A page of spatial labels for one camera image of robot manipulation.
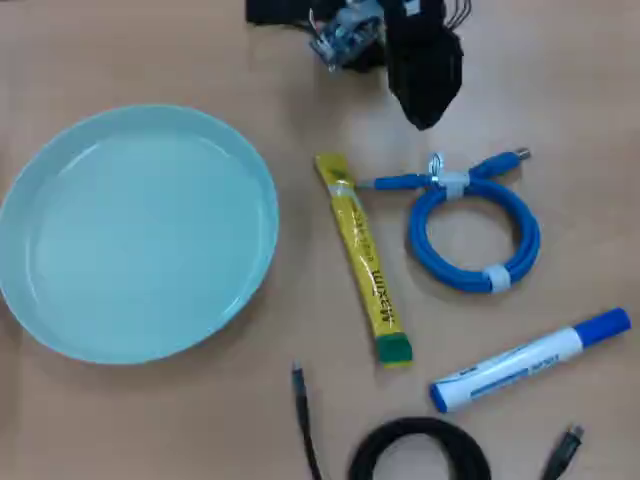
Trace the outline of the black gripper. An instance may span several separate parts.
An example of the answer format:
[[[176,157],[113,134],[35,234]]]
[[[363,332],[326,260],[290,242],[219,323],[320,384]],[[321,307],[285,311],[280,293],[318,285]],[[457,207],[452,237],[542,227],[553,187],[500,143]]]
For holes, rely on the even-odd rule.
[[[441,114],[433,105],[428,79],[431,50],[446,18],[441,0],[386,1],[389,87],[407,118],[418,130],[431,128],[443,116],[462,86],[464,52],[450,28],[442,33],[445,57]]]

